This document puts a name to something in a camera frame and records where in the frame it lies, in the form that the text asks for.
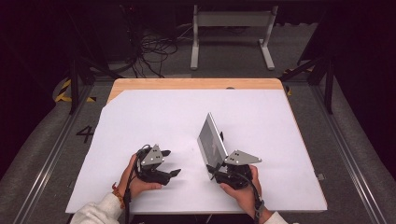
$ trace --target white paper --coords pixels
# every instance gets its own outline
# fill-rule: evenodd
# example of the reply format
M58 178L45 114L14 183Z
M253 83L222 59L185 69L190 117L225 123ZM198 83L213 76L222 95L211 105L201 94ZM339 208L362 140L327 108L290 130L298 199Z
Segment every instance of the white paper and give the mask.
M326 200L282 90L124 91L102 111L66 213L100 202L145 144L171 150L158 170L181 169L160 190L133 199L134 214L241 213L209 181L197 138L211 112L229 153L262 159L262 197L270 210L324 211Z

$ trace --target gray floor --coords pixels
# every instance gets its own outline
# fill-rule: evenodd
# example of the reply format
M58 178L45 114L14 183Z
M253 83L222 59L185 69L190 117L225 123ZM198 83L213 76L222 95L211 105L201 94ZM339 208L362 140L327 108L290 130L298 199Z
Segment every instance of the gray floor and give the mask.
M315 25L275 27L269 49L276 70L268 71L263 61L257 39L260 30L247 29L236 35L224 29L209 29L202 32L200 61L197 71L190 70L191 41L184 39L178 43L177 53L171 55L162 67L166 77L279 77L296 62L315 30ZM155 59L158 55L148 55ZM153 74L145 69L148 77ZM132 71L123 73L132 77ZM364 195L357 190L353 171L348 169L340 151L339 139L334 136L329 125L329 117L323 112L318 101L318 88L308 86L304 75L285 83L290 86L288 96L290 106L299 125L309 156L317 174L324 175L320 185L329 205L322 213L282 213L289 223L396 223L393 213L396 204L396 183L375 154L361 126L340 88L335 83L333 93L333 116L343 138L346 140L359 171L365 177L377 206L383 214L377 222L368 212ZM89 150L90 141L84 143L85 136L76 135L87 126L96 127L101 108L106 104L112 82L105 77L97 81L89 95L96 97L95 103L85 103L78 113L56 165L45 181L45 187L38 193L32 205L32 213L27 223L66 223L69 215L64 210L73 191L79 169ZM58 136L66 123L70 103L59 102L43 119L23 145L20 153L0 182L0 223L12 223L20 211L30 189L40 175Z

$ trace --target table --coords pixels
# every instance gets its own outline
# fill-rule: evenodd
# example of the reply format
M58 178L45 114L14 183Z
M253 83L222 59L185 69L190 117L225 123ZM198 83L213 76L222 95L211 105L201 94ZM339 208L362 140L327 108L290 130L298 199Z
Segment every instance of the table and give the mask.
M224 90L230 87L235 90ZM256 165L266 183L262 197L268 209L327 210L279 80L154 78L115 81L66 212L100 201L131 154L150 143L172 151L159 170L181 172L162 190L133 200L133 214L242 213L207 177L196 139L208 110L229 151L238 148L263 158ZM288 141L282 141L285 135Z

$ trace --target human hand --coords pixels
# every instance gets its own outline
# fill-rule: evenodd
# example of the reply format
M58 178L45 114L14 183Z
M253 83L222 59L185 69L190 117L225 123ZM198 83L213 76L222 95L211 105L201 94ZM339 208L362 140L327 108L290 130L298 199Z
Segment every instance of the human hand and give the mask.
M136 155L134 154L129 160L129 164L123 171L122 176L120 178L120 184L118 186L118 189L122 197L125 193L126 186L128 184L129 174L134 171L133 166L135 160L136 160ZM135 173L132 175L132 179L133 180L131 181L130 184L131 198L137 197L141 192L145 190L160 189L162 187L162 185L158 183L147 183L142 181L141 179L136 177Z
M260 196L262 196L262 185L260 184L259 181L259 172L257 170L257 167L254 165L249 165L251 175L252 175L252 183L254 187L256 188L257 192L259 193ZM221 183L220 187L231 197L236 199L236 202L238 203L239 207L242 208L249 216L251 216L253 219L256 215L255 212L255 198L254 198L254 192L253 192L253 187L248 185L244 189L233 189L227 184ZM262 211L262 215L260 217L260 223L264 223L271 217L272 213L267 210L267 208L264 208Z

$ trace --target white sleeve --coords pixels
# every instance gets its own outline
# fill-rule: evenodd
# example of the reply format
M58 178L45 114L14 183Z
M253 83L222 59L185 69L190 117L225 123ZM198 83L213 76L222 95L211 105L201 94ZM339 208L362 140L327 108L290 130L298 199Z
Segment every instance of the white sleeve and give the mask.
M108 193L99 203L85 204L74 214L70 223L119 223L121 213L119 198Z
M285 219L278 213L274 212L271 217L263 224L288 224Z

